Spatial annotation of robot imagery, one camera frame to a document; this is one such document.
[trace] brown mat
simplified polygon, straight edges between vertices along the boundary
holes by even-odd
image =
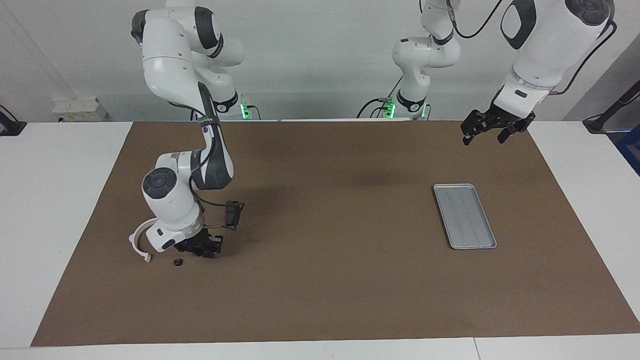
[[[152,217],[144,175],[204,143],[196,124],[135,124],[34,346],[640,332],[528,134],[464,147],[455,122],[224,130],[236,178],[203,196],[247,206],[223,255],[133,252]],[[455,182],[477,187],[497,249],[449,248],[431,187]]]

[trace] metal tray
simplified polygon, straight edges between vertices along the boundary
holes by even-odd
[[[437,184],[433,191],[452,248],[493,249],[497,246],[475,186]]]

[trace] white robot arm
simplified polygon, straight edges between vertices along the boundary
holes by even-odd
[[[238,102],[231,77],[221,67],[242,62],[242,45],[225,39],[212,11],[192,1],[169,0],[166,8],[139,12],[132,27],[142,46],[148,87],[169,103],[198,113],[206,143],[202,150],[160,156],[144,178],[142,191],[157,217],[147,238],[158,252],[176,247],[213,258],[220,252],[221,237],[213,238],[205,228],[194,190],[223,189],[234,176],[218,114]],[[233,228],[242,204],[226,207],[226,226]]]
[[[453,6],[460,1],[453,0]],[[451,67],[460,58],[445,0],[427,0],[421,22],[429,37],[404,38],[394,46],[394,62],[403,72],[395,94],[397,117],[420,118],[431,85],[426,69]]]
[[[500,143],[524,132],[535,118],[533,109],[612,24],[613,0],[555,0],[542,13],[539,1],[514,0],[507,8],[502,34],[518,58],[489,110],[474,110],[462,123],[465,145],[491,129],[503,129]]]

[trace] black stand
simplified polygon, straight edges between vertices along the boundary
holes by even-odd
[[[606,124],[611,117],[617,113],[620,109],[624,108],[626,105],[629,105],[631,101],[633,101],[636,96],[640,93],[640,81],[631,86],[625,95],[622,95],[607,111],[605,111],[600,117],[596,120],[585,120],[582,123],[587,127],[592,134],[605,134],[606,132],[602,129],[604,124]]]
[[[18,136],[24,127],[27,126],[26,122],[13,121],[2,112],[0,112],[0,124],[6,128],[6,130],[0,132],[0,136]]]

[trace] green indicator light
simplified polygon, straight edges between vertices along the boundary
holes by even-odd
[[[249,109],[247,109],[244,104],[240,104],[240,109],[242,110],[242,118],[243,119],[246,120],[246,119],[251,118],[251,111],[249,111]]]
[[[396,114],[396,104],[394,102],[389,102],[388,105],[387,118],[392,119]]]

